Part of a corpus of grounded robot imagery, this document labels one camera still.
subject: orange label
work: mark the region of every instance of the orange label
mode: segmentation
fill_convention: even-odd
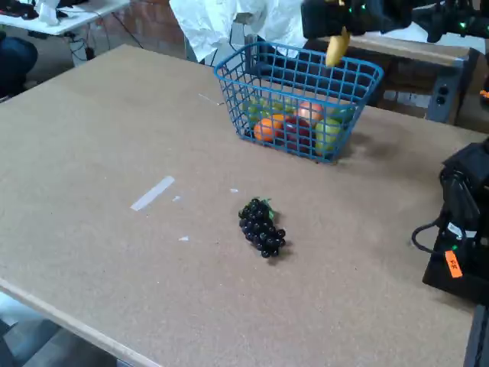
[[[445,252],[445,259],[446,263],[449,265],[452,278],[460,278],[462,276],[462,273],[455,253],[452,250]]]

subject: banana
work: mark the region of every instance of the banana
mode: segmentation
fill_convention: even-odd
[[[337,65],[342,57],[346,54],[346,49],[350,43],[350,34],[343,27],[341,36],[332,36],[329,38],[328,50],[326,51],[326,66],[333,67]]]

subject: blue wire basket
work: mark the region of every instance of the blue wire basket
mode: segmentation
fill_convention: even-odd
[[[244,46],[214,73],[240,138],[321,162],[338,159],[384,75],[367,61],[327,67],[324,53],[269,42]]]

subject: white cloth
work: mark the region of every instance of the white cloth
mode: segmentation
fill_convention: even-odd
[[[183,33],[201,61],[229,42],[236,15],[253,14],[249,24],[266,41],[303,47],[302,0],[170,0]]]

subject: brick wall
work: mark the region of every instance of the brick wall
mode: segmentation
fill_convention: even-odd
[[[173,15],[170,0],[137,0],[117,16],[140,41],[163,41],[183,46],[184,36]],[[108,33],[124,36],[124,29],[113,17],[105,20]]]

